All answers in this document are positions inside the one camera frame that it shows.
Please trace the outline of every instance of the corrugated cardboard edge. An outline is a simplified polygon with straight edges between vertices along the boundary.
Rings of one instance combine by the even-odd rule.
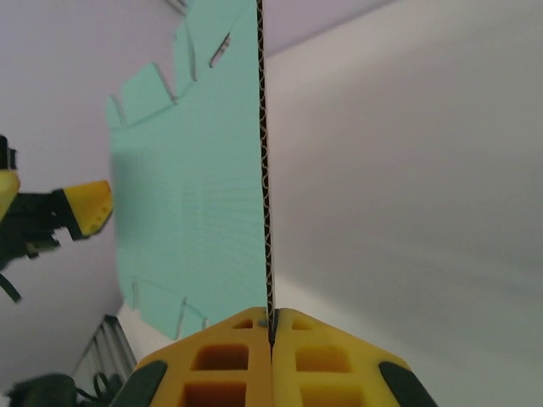
[[[264,63],[264,8],[263,0],[256,0],[258,32],[258,65],[260,80],[260,153],[262,168],[262,197],[264,200],[264,239],[266,245],[267,325],[270,339],[275,332],[275,287],[272,247],[272,212],[270,208],[270,182],[268,163],[268,131],[266,119],[266,69]]]

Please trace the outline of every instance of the metal rack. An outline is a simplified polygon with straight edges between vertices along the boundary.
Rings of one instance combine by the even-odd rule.
[[[119,320],[106,315],[77,363],[72,377],[77,387],[95,394],[92,382],[94,375],[99,372],[107,377],[118,374],[125,382],[136,364]]]

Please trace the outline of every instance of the white wall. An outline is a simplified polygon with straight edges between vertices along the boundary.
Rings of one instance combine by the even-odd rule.
[[[267,65],[276,273],[440,405],[540,400],[542,20],[402,1]]]

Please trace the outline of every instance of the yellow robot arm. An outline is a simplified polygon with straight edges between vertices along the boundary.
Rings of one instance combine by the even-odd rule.
[[[111,407],[437,407],[400,357],[295,309],[247,309],[136,366]]]
[[[56,193],[66,208],[67,227],[74,240],[101,231],[113,212],[111,187],[106,180],[66,187]]]
[[[8,212],[9,206],[19,193],[20,181],[17,172],[0,170],[0,221]]]

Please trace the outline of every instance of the ceiling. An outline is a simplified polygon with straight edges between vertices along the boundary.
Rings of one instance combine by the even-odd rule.
[[[266,0],[276,52],[386,0]],[[0,132],[19,150],[22,190],[107,178],[105,97],[148,61],[172,79],[179,16],[160,0],[27,0],[0,4]],[[105,313],[120,306],[112,227],[6,271],[23,302],[0,295],[0,388],[71,371]]]

